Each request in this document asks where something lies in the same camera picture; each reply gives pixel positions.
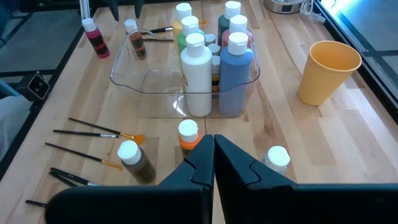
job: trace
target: gray floor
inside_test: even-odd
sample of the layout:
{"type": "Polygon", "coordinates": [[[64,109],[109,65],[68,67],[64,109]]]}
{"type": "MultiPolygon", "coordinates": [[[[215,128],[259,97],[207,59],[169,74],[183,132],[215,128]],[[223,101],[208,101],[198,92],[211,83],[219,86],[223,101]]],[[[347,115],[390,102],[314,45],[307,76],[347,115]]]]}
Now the gray floor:
{"type": "MultiPolygon", "coordinates": [[[[2,36],[16,24],[10,20],[2,36]]],[[[76,10],[33,13],[0,49],[0,72],[56,69],[80,27],[76,10]]]]}

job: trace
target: clear plastic bin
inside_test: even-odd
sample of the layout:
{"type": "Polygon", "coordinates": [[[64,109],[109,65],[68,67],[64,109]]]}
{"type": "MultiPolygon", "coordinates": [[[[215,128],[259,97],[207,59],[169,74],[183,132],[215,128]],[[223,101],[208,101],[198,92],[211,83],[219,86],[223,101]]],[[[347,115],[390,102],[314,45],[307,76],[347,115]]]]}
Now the clear plastic bin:
{"type": "MultiPolygon", "coordinates": [[[[139,29],[139,31],[148,32],[145,29],[139,29]]],[[[164,38],[154,34],[145,35],[145,38],[147,37],[163,39],[163,41],[145,41],[147,58],[138,60],[126,36],[111,71],[111,81],[127,95],[141,118],[194,118],[195,116],[189,113],[186,99],[210,96],[213,104],[210,114],[206,117],[237,117],[243,113],[260,76],[254,40],[251,48],[254,54],[251,74],[246,83],[226,92],[184,93],[184,83],[180,76],[174,42],[164,41],[164,38]],[[218,111],[220,95],[224,95],[222,98],[234,103],[232,105],[234,113],[221,114],[218,111]]]]}

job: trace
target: blue paint bottle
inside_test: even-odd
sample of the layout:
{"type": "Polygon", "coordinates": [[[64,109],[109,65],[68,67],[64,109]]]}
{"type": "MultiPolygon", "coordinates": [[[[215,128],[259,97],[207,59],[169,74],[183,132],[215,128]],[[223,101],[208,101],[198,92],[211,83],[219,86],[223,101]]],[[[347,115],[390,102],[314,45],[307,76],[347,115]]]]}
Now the blue paint bottle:
{"type": "Polygon", "coordinates": [[[228,46],[221,50],[218,109],[222,115],[239,116],[244,111],[245,83],[253,59],[247,46],[248,35],[235,32],[229,35],[228,46]]]}

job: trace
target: small container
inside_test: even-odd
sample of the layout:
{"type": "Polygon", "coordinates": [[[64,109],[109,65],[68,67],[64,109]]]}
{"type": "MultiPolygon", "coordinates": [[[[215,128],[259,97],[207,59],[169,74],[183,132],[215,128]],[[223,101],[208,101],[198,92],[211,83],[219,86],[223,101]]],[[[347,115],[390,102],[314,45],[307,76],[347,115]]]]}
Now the small container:
{"type": "Polygon", "coordinates": [[[101,35],[100,30],[94,23],[92,18],[83,19],[82,22],[83,27],[86,31],[86,36],[93,46],[95,53],[99,58],[106,58],[111,55],[108,50],[108,47],[105,44],[104,38],[101,35]]]}
{"type": "Polygon", "coordinates": [[[212,55],[220,56],[221,47],[219,45],[209,44],[209,46],[207,46],[207,47],[211,50],[212,55]]]}
{"type": "Polygon", "coordinates": [[[247,29],[248,19],[246,16],[236,15],[229,20],[229,29],[223,32],[223,40],[221,48],[228,45],[229,35],[235,32],[244,32],[248,35],[248,47],[251,48],[251,41],[253,39],[250,30],[247,29]]]}
{"type": "Polygon", "coordinates": [[[241,14],[241,3],[236,1],[228,1],[225,3],[224,15],[218,18],[218,40],[217,44],[221,46],[223,32],[229,29],[229,20],[241,14]]]}
{"type": "Polygon", "coordinates": [[[145,60],[147,58],[147,51],[142,40],[141,32],[138,31],[137,23],[134,19],[128,19],[124,21],[124,28],[126,34],[129,36],[129,40],[134,49],[134,55],[138,60],[145,60]]]}
{"type": "Polygon", "coordinates": [[[215,44],[216,43],[216,35],[214,34],[206,34],[205,37],[205,46],[209,46],[209,44],[215,44]]]}
{"type": "Polygon", "coordinates": [[[211,51],[205,47],[205,36],[199,33],[187,37],[187,48],[181,52],[182,73],[188,111],[194,116],[206,116],[211,111],[211,51]]]}
{"type": "Polygon", "coordinates": [[[149,184],[156,178],[156,170],[144,151],[132,141],[124,141],[118,150],[123,166],[140,184],[149,184]]]}
{"type": "MultiPolygon", "coordinates": [[[[220,56],[213,55],[211,57],[211,91],[213,93],[218,93],[220,92],[220,88],[218,87],[218,84],[220,82],[220,56]]],[[[217,94],[213,94],[213,99],[218,99],[217,94]]]]}
{"type": "Polygon", "coordinates": [[[200,139],[201,134],[196,122],[186,119],[180,123],[178,126],[178,141],[184,158],[192,152],[192,149],[199,143],[200,139]]]}
{"type": "Polygon", "coordinates": [[[242,32],[229,35],[228,47],[221,50],[218,110],[225,116],[239,116],[244,110],[246,86],[253,52],[242,32]]]}
{"type": "Polygon", "coordinates": [[[290,156],[282,146],[272,146],[261,158],[261,162],[279,174],[285,175],[290,156]]]}

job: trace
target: yellow plastic cup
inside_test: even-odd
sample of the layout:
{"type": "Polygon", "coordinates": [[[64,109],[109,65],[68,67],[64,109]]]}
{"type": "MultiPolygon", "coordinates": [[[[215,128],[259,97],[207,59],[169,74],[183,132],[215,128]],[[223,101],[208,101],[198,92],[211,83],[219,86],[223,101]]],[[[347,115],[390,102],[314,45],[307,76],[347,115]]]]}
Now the yellow plastic cup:
{"type": "Polygon", "coordinates": [[[308,105],[321,105],[362,64],[352,47],[325,40],[311,46],[298,97],[308,105]]]}

